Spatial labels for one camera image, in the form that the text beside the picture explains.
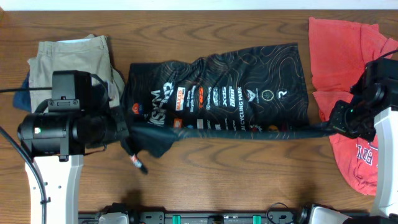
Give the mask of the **black cycling jersey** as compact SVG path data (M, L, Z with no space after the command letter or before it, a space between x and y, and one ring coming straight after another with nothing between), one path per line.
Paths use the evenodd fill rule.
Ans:
M213 54L191 63L133 63L121 97L129 136L121 145L163 156L183 139L290 140L331 135L310 124L296 43Z

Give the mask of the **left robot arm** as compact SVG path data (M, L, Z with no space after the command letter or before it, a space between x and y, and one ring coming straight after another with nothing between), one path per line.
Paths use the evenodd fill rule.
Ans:
M18 137L29 161L31 223L78 223L78 196L88 148L128 136L121 108L28 114Z

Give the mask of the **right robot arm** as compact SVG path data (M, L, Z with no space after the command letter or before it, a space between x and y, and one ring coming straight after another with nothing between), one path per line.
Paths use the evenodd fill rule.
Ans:
M371 212L344 213L313 204L302 208L297 223L397 223L397 61L382 55L367 63L350 92L353 99L337 101L319 131L378 140L377 190Z

